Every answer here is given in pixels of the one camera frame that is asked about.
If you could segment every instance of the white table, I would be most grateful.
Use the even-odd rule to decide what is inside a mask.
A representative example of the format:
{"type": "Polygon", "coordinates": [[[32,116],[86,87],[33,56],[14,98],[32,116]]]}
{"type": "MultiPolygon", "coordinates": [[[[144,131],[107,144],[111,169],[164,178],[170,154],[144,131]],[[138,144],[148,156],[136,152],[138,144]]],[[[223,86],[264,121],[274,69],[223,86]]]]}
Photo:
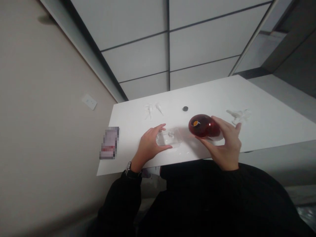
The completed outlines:
{"type": "MultiPolygon", "coordinates": [[[[115,160],[101,160],[97,175],[122,172],[144,132],[161,123],[167,129],[178,127],[182,144],[159,153],[145,168],[208,158],[209,152],[188,130],[190,118],[207,114],[231,122],[233,117],[226,110],[244,109],[250,109],[252,115],[239,135],[241,152],[316,140],[315,123],[236,75],[114,105],[109,126],[119,127],[118,155],[115,160]],[[155,110],[152,120],[145,120],[145,106],[156,102],[164,115],[155,110]],[[182,110],[184,106],[189,107],[187,112],[182,110]]],[[[222,145],[224,140],[215,144],[222,145]]]]}

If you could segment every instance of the black jacket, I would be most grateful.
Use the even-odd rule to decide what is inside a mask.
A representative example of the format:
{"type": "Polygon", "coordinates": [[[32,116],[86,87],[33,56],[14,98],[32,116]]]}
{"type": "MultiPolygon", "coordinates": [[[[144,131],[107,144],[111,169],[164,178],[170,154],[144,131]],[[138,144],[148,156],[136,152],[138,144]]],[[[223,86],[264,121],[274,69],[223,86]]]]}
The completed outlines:
{"type": "MultiPolygon", "coordinates": [[[[285,189],[264,171],[239,164],[221,171],[213,161],[163,166],[160,192],[137,236],[314,236],[285,189]]],[[[111,186],[90,236],[136,236],[142,178],[124,172],[111,186]]]]}

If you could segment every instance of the wall outlet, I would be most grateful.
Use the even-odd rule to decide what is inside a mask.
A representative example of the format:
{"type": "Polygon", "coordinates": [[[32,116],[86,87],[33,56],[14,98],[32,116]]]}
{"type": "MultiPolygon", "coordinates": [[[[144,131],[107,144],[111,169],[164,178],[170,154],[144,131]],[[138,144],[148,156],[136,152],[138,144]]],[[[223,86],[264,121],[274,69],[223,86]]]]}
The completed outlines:
{"type": "Polygon", "coordinates": [[[97,102],[92,99],[92,97],[88,94],[86,94],[83,98],[82,98],[82,102],[84,102],[90,109],[94,110],[97,102]]]}

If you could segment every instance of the red glass bottle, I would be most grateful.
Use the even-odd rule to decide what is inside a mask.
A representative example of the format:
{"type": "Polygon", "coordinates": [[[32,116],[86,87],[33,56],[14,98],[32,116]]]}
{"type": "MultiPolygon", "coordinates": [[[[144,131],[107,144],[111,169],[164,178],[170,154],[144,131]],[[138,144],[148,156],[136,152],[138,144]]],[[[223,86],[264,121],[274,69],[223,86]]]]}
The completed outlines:
{"type": "Polygon", "coordinates": [[[218,137],[221,135],[218,124],[204,114],[195,115],[190,119],[189,130],[198,137],[218,137]]]}

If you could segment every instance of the beige wall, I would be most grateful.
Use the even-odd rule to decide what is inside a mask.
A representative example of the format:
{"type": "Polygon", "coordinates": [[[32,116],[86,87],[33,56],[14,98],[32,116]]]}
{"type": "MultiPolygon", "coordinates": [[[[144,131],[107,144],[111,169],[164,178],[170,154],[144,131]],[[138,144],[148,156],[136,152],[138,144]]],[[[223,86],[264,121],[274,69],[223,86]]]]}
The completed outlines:
{"type": "Polygon", "coordinates": [[[96,210],[115,100],[35,0],[0,1],[0,235],[44,234],[96,210]],[[88,93],[94,111],[81,102],[88,93]]]}

